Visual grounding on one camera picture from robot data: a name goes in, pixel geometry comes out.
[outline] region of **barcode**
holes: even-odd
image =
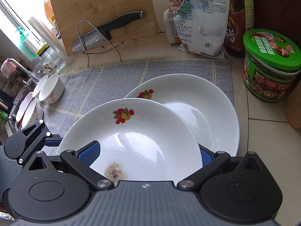
[[[210,48],[210,42],[204,42],[204,47]]]

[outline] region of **qr code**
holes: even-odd
[[[183,47],[184,49],[188,50],[188,46],[187,46],[187,44],[185,44],[185,43],[182,43],[182,47]]]
[[[211,46],[210,42],[207,42],[207,41],[204,42],[204,47],[210,48],[210,46]]]

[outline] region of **green plastic tub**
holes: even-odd
[[[301,70],[301,51],[275,31],[253,29],[243,36],[246,57],[243,80],[260,99],[280,101]]]

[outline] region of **knife handle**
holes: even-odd
[[[97,29],[104,35],[108,40],[111,40],[110,30],[121,28],[132,21],[138,19],[144,19],[145,12],[143,10],[130,11],[118,15],[117,17],[105,22],[104,24],[97,26]]]

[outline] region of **fruit decoration on plate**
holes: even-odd
[[[153,92],[154,92],[153,89],[145,90],[144,92],[139,93],[137,98],[151,99]]]
[[[118,109],[112,113],[115,115],[113,118],[116,119],[116,124],[124,123],[125,121],[128,121],[132,115],[134,115],[134,111],[128,110],[128,108]]]

